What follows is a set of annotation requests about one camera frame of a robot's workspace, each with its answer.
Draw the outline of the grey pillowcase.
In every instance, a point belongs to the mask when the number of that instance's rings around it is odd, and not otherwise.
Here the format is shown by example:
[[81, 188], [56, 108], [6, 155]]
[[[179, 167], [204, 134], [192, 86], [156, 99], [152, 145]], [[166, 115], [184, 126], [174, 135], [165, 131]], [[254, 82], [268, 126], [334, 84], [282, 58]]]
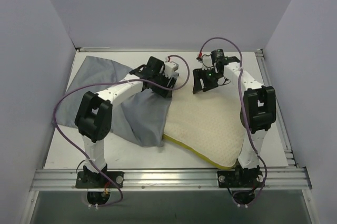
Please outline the grey pillowcase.
[[[116, 61], [86, 57], [68, 88], [76, 92], [65, 98], [58, 107], [57, 123], [75, 127], [75, 117], [84, 93], [103, 90], [103, 82], [119, 82], [130, 71], [131, 67]], [[160, 147], [170, 104], [171, 99], [146, 89], [114, 107], [111, 131], [142, 147]]]

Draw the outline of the cream pillow yellow edge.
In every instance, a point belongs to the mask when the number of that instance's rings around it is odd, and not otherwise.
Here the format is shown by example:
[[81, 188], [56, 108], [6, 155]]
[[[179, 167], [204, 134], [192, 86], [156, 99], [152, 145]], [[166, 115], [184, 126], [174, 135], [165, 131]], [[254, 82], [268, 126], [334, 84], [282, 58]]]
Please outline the cream pillow yellow edge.
[[235, 166], [245, 129], [240, 121], [241, 104], [231, 88], [192, 93], [192, 83], [173, 91], [163, 138], [218, 169]]

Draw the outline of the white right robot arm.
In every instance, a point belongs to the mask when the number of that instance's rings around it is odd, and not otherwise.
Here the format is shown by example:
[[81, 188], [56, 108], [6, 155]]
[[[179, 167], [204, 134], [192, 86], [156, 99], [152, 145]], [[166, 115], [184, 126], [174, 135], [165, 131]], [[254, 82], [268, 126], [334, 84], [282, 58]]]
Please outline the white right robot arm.
[[196, 59], [202, 66], [193, 70], [192, 93], [219, 87], [221, 78], [237, 84], [240, 121], [246, 129], [246, 136], [238, 158], [242, 168], [234, 172], [233, 179], [238, 186], [245, 187], [253, 178], [249, 169], [259, 166], [263, 140], [276, 121], [275, 89], [263, 85], [244, 70], [242, 58], [226, 56], [222, 49], [214, 50], [209, 55], [200, 53]]

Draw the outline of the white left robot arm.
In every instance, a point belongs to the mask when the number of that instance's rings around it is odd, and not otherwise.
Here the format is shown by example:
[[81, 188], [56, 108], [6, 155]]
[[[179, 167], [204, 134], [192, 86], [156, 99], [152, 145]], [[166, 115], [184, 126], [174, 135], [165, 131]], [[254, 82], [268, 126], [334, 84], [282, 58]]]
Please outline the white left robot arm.
[[171, 97], [171, 91], [159, 86], [172, 89], [178, 68], [175, 62], [163, 62], [151, 56], [146, 64], [131, 70], [120, 84], [96, 93], [88, 91], [83, 95], [75, 125], [82, 135], [88, 155], [84, 162], [83, 178], [93, 187], [100, 188], [106, 183], [104, 139], [111, 129], [113, 107], [145, 89], [151, 89], [164, 98]]

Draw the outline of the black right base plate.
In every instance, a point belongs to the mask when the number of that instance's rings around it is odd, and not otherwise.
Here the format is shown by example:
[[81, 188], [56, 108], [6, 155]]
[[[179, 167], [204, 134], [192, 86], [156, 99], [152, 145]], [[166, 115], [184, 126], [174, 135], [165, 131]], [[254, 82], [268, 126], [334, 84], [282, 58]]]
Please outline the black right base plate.
[[262, 185], [263, 174], [260, 167], [243, 169], [237, 166], [232, 170], [219, 170], [217, 178], [220, 188], [258, 188]]

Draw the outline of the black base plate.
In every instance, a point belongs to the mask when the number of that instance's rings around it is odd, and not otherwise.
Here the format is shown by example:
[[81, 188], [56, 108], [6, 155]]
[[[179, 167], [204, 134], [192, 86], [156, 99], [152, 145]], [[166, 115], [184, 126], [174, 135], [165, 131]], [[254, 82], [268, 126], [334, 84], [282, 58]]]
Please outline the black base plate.
[[100, 173], [81, 171], [77, 175], [75, 188], [78, 189], [103, 189], [103, 188], [122, 188], [124, 181], [124, 172], [107, 171], [106, 175], [115, 183], [112, 184]]
[[220, 188], [258, 188], [262, 185], [263, 174], [260, 167], [243, 169], [237, 166], [232, 170], [219, 170], [217, 178]]

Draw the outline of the aluminium right side rail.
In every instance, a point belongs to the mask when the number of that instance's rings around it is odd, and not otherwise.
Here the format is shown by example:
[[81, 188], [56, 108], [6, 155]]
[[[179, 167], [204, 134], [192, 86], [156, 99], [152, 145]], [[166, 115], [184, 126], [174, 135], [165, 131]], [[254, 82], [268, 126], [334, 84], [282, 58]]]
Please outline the aluminium right side rail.
[[276, 122], [272, 124], [265, 136], [261, 154], [269, 168], [297, 167], [277, 99]]

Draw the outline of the aluminium rail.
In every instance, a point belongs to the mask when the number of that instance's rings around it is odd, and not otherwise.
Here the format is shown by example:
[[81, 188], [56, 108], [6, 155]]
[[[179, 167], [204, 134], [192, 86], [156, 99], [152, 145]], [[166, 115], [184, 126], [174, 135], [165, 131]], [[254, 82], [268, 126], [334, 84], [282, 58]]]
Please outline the aluminium rail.
[[[126, 169], [122, 191], [219, 191], [215, 169]], [[102, 191], [76, 188], [74, 169], [37, 170], [32, 191]], [[312, 188], [309, 175], [300, 168], [271, 168], [263, 190], [305, 190]]]
[[272, 124], [265, 136], [261, 154], [269, 168], [297, 167], [277, 99], [276, 122]]

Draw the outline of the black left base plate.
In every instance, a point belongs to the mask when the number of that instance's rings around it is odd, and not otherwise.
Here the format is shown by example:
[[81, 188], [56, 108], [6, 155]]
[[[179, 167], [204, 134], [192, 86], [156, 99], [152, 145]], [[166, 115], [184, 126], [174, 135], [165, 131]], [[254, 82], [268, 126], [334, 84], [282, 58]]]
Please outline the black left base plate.
[[103, 188], [122, 188], [124, 181], [124, 172], [107, 171], [106, 175], [115, 183], [112, 184], [100, 173], [81, 171], [77, 175], [75, 188], [78, 189], [103, 189]]

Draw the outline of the aluminium front rail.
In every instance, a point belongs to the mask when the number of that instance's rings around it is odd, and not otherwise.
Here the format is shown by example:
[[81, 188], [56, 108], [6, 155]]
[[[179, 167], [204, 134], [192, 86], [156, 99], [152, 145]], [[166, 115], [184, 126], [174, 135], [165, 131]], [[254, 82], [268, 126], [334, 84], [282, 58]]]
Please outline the aluminium front rail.
[[[122, 191], [219, 191], [215, 169], [126, 169]], [[32, 191], [102, 191], [76, 188], [74, 169], [37, 170]], [[263, 190], [305, 190], [312, 188], [309, 175], [300, 168], [271, 168]]]

